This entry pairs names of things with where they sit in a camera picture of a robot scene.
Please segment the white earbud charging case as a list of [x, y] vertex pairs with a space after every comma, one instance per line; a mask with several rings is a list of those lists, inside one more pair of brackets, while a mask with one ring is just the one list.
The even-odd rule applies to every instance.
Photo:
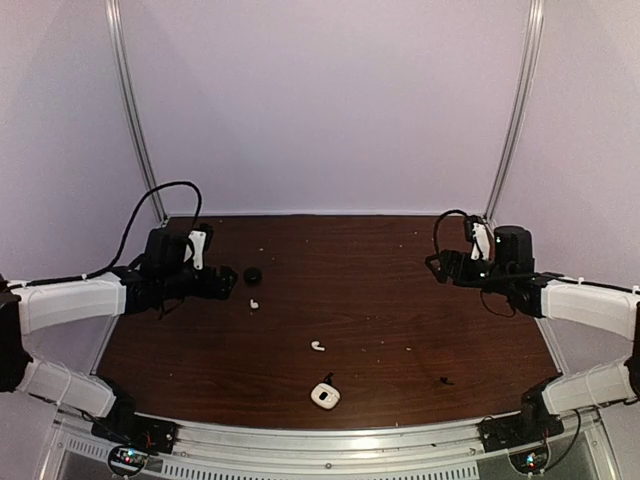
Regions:
[[323, 410], [332, 410], [340, 402], [341, 393], [331, 384], [321, 382], [311, 390], [310, 399]]

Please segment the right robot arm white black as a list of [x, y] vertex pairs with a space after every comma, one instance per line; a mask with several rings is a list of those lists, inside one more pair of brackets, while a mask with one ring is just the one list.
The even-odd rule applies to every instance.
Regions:
[[[574, 279], [535, 269], [529, 230], [513, 225], [489, 230], [476, 216], [463, 219], [467, 252], [444, 249], [432, 234], [434, 252], [425, 264], [435, 279], [483, 294], [499, 294], [510, 308], [537, 319], [569, 321], [639, 341], [639, 290]], [[551, 419], [571, 410], [632, 402], [639, 397], [639, 349], [606, 365], [560, 375], [531, 388], [513, 419], [519, 440], [535, 440]]]

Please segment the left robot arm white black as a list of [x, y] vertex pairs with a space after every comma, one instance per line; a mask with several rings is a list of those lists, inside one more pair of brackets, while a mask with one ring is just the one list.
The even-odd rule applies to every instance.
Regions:
[[37, 330], [80, 320], [154, 310], [188, 298], [226, 300], [237, 281], [228, 266], [210, 267], [205, 254], [213, 237], [203, 224], [188, 233], [153, 229], [144, 252], [127, 266], [62, 279], [1, 283], [1, 390], [66, 405], [91, 418], [123, 444], [137, 442], [144, 424], [133, 399], [114, 383], [30, 354], [23, 345]]

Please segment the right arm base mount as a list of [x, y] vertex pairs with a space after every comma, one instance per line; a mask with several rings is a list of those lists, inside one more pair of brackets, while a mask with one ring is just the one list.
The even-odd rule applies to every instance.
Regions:
[[536, 423], [529, 422], [522, 413], [503, 417], [486, 416], [477, 428], [486, 453], [544, 442], [564, 432], [564, 425], [557, 417]]

